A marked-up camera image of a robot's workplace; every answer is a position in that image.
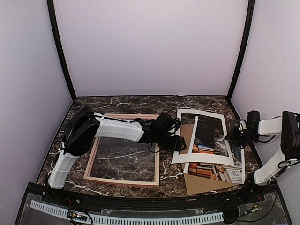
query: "brown cardboard backing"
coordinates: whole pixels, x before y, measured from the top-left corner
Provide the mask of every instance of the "brown cardboard backing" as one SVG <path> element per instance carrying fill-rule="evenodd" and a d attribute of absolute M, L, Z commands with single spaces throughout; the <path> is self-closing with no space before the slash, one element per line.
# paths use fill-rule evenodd
<path fill-rule="evenodd" d="M 184 137 L 185 142 L 187 144 L 187 148 L 180 152 L 180 154 L 185 154 L 188 152 L 189 144 L 191 142 L 192 132 L 194 125 L 181 125 L 180 127 L 180 135 Z M 187 194 L 193 195 L 208 191 L 219 190 L 223 188 L 228 188 L 232 186 L 236 186 L 237 184 L 223 182 L 219 180 L 211 180 L 204 177 L 197 177 L 189 174 L 184 174 L 184 180 L 187 187 Z"/>

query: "white wall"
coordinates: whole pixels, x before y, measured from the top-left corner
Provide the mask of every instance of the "white wall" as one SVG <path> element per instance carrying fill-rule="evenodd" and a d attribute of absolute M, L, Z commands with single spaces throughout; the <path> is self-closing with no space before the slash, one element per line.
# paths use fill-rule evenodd
<path fill-rule="evenodd" d="M 262 119 L 288 110 L 300 113 L 300 1 L 256 1 L 249 42 L 233 103 L 242 118 L 259 110 Z M 265 163 L 280 137 L 256 145 Z M 294 224 L 299 224 L 300 166 L 278 180 Z"/>
<path fill-rule="evenodd" d="M 56 0 L 78 96 L 226 95 L 247 0 Z"/>
<path fill-rule="evenodd" d="M 15 224 L 71 105 L 46 1 L 0 3 L 0 224 Z"/>

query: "wooden frame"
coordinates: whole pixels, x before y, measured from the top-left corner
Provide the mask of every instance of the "wooden frame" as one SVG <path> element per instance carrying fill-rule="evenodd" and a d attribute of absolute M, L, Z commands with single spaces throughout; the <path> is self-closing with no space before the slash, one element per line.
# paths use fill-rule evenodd
<path fill-rule="evenodd" d="M 134 120 L 136 118 L 141 118 L 143 120 L 150 120 L 150 119 L 156 119 L 158 117 L 158 115 L 147 115 L 147 114 L 105 114 L 105 116 L 118 118 L 118 119 L 127 119 L 127 120 Z M 149 186 L 149 187 L 159 186 L 159 152 L 155 153 L 154 181 L 112 180 L 107 178 L 98 178 L 98 177 L 90 176 L 99 143 L 100 143 L 100 137 L 97 137 L 95 139 L 92 151 L 90 153 L 90 158 L 84 173 L 85 180 L 96 181 L 96 182 L 107 183 L 107 184 L 116 184 L 116 185 Z M 155 151 L 159 151 L 159 147 L 157 145 L 155 146 L 156 146 Z"/>

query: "black vertical post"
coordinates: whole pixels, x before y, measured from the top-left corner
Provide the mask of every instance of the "black vertical post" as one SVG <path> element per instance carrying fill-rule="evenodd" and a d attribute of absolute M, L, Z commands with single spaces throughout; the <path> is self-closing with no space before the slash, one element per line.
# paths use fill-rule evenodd
<path fill-rule="evenodd" d="M 239 78 L 240 69 L 242 67 L 242 63 L 243 63 L 243 60 L 244 60 L 246 47 L 247 47 L 247 42 L 248 42 L 249 33 L 250 33 L 251 22 L 252 22 L 254 3 L 255 3 L 255 0 L 249 0 L 248 1 L 248 9 L 247 9 L 244 33 L 243 33 L 242 42 L 240 44 L 240 52 L 239 52 L 238 60 L 237 60 L 236 65 L 235 65 L 235 69 L 234 69 L 234 73 L 233 73 L 233 76 L 232 76 L 230 88 L 229 88 L 229 91 L 228 91 L 228 94 L 227 94 L 227 97 L 229 98 L 229 100 L 231 100 L 231 98 L 233 96 L 234 89 L 235 89 L 236 83 L 237 83 L 238 78 Z"/>
<path fill-rule="evenodd" d="M 56 45 L 56 50 L 57 50 L 58 57 L 60 59 L 60 65 L 61 65 L 64 77 L 66 79 L 66 83 L 67 83 L 67 87 L 69 89 L 70 95 L 72 97 L 72 100 L 74 101 L 77 97 L 76 97 L 75 90 L 74 90 L 74 87 L 73 87 L 73 84 L 71 81 L 71 77 L 70 77 L 70 73 L 69 73 L 69 70 L 67 67 L 65 55 L 62 50 L 62 45 L 61 45 L 61 41 L 60 41 L 60 34 L 58 31 L 53 0 L 47 0 L 47 4 L 48 4 L 48 12 L 49 12 L 49 17 L 50 17 L 53 37 L 54 37 L 54 41 L 55 41 L 55 45 Z"/>

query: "perforated white rail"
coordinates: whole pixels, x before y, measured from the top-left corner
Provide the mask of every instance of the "perforated white rail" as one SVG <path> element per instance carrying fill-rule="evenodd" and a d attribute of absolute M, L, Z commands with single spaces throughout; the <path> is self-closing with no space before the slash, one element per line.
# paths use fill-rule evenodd
<path fill-rule="evenodd" d="M 43 202 L 31 201 L 31 208 L 38 211 L 68 219 L 68 210 L 57 206 L 48 205 Z M 93 218 L 94 225 L 201 225 L 210 224 L 223 221 L 223 213 L 213 213 L 208 215 L 194 216 L 194 217 L 177 217 L 177 218 L 158 218 L 158 219 L 145 219 L 145 218 L 123 218 L 123 217 L 107 217 L 90 213 Z M 90 224 L 90 218 L 85 221 L 85 224 Z"/>

